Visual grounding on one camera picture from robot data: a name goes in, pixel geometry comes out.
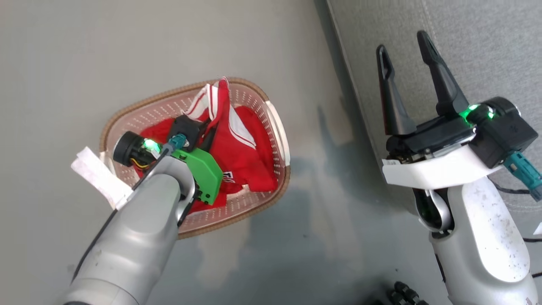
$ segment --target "laundry basket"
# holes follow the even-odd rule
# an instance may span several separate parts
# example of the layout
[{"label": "laundry basket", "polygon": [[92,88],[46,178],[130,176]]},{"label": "laundry basket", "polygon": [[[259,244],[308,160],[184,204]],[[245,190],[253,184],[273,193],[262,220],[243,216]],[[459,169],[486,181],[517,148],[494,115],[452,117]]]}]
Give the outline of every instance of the laundry basket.
[{"label": "laundry basket", "polygon": [[[167,118],[180,116],[190,106],[192,98],[205,84],[199,82],[180,87],[142,100],[117,112],[106,124],[100,138],[100,151],[110,157],[117,140],[126,132],[140,133],[145,128]],[[267,95],[255,84],[240,78],[229,78],[230,100],[233,107],[251,108],[263,123],[273,148],[273,167],[278,179],[278,189],[273,192],[250,192],[244,188],[227,197],[223,207],[192,213],[179,228],[179,239],[203,234],[233,224],[275,204],[284,194],[290,180],[290,152],[286,134],[275,107]],[[139,176],[132,168],[114,162],[115,174],[133,186]]]}]

